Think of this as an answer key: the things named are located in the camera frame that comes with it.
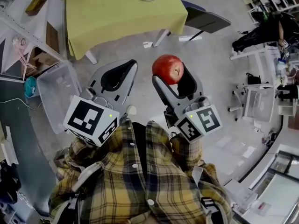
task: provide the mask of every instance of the yellow tablecloth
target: yellow tablecloth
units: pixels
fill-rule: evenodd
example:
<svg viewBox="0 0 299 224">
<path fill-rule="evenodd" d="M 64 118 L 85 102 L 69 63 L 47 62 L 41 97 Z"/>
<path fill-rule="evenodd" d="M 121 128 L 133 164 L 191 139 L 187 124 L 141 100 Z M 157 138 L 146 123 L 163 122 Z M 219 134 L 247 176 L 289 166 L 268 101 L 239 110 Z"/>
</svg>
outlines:
<svg viewBox="0 0 299 224">
<path fill-rule="evenodd" d="M 181 34 L 186 18 L 180 0 L 66 0 L 69 47 L 76 59 L 127 35 L 158 29 Z"/>
</svg>

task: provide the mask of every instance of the red apple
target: red apple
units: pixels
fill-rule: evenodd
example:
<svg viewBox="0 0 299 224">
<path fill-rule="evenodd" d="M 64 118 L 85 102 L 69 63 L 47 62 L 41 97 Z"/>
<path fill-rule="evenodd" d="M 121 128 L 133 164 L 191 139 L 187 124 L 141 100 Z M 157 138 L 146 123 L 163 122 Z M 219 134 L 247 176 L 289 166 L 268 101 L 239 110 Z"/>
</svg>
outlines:
<svg viewBox="0 0 299 224">
<path fill-rule="evenodd" d="M 160 76 L 167 84 L 177 84 L 183 76 L 184 65 L 173 55 L 160 56 L 153 64 L 153 75 Z"/>
</svg>

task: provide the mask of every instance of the bag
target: bag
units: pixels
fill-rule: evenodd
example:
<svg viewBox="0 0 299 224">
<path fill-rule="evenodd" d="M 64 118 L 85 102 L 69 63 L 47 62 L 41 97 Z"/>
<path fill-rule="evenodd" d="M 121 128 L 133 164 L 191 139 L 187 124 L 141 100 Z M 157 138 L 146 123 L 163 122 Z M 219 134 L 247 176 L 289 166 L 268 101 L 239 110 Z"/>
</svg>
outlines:
<svg viewBox="0 0 299 224">
<path fill-rule="evenodd" d="M 247 75 L 247 83 L 248 84 L 261 84 L 262 83 L 260 76 L 255 77 L 250 73 L 246 73 L 246 75 Z"/>
<path fill-rule="evenodd" d="M 268 12 L 252 12 L 251 13 L 254 20 L 259 22 L 260 24 L 268 21 L 269 17 L 271 16 Z"/>
</svg>

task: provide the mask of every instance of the plastic storage bin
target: plastic storage bin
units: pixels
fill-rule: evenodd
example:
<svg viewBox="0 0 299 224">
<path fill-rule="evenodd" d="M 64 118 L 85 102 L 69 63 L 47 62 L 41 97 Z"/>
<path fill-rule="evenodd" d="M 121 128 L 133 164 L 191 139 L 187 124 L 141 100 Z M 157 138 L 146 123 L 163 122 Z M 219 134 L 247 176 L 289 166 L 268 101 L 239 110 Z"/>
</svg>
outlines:
<svg viewBox="0 0 299 224">
<path fill-rule="evenodd" d="M 37 78 L 37 87 L 54 133 L 61 133 L 73 96 L 82 92 L 75 70 L 59 63 Z"/>
</svg>

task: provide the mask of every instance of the yellow plaid shirt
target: yellow plaid shirt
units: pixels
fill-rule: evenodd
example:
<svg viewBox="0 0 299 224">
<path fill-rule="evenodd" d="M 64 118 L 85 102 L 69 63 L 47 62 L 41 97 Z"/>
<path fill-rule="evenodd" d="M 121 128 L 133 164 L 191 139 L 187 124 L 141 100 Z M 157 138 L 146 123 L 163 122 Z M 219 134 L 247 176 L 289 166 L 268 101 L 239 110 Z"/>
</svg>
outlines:
<svg viewBox="0 0 299 224">
<path fill-rule="evenodd" d="M 63 164 L 59 180 L 50 197 L 50 216 L 72 194 L 81 171 L 72 164 L 88 167 L 97 162 L 101 168 L 81 186 L 82 224 L 143 223 L 152 215 L 158 223 L 210 223 L 200 203 L 210 197 L 231 220 L 228 197 L 220 186 L 215 166 L 201 160 L 199 142 L 189 144 L 178 135 L 169 140 L 167 132 L 154 121 L 146 126 L 147 181 L 135 143 L 132 123 L 123 121 L 102 147 L 89 147 L 76 138 Z M 192 178 L 194 166 L 203 168 L 198 187 Z M 153 200 L 150 206 L 147 200 Z"/>
</svg>

